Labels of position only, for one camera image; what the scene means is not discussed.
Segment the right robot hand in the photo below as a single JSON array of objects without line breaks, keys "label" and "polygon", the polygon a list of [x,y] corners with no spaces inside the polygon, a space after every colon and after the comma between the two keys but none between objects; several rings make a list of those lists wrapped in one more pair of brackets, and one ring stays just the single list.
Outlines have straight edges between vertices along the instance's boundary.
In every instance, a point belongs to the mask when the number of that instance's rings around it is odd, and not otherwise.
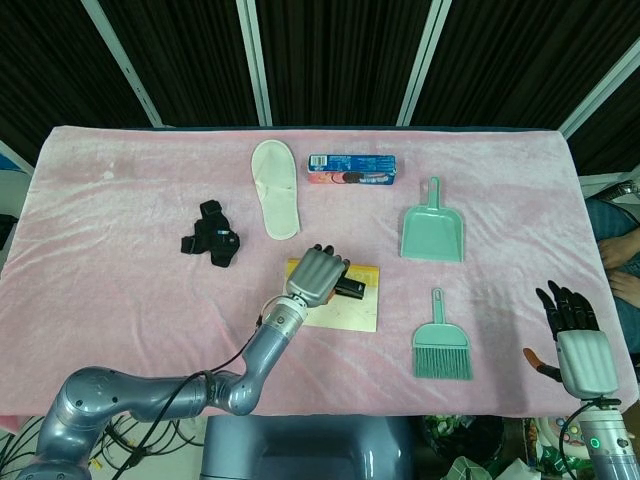
[{"label": "right robot hand", "polygon": [[537,288],[535,293],[546,315],[558,364],[549,365],[525,348],[527,363],[581,401],[613,396],[619,388],[613,351],[591,303],[552,280],[546,290]]}]

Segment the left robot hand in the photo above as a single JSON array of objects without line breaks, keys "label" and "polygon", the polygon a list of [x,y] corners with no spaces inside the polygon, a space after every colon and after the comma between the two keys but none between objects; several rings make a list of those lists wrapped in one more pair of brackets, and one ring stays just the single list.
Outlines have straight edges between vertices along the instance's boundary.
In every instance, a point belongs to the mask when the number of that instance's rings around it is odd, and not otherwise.
[{"label": "left robot hand", "polygon": [[287,278],[285,292],[299,297],[308,308],[324,305],[349,266],[350,261],[336,254],[332,245],[315,244]]}]

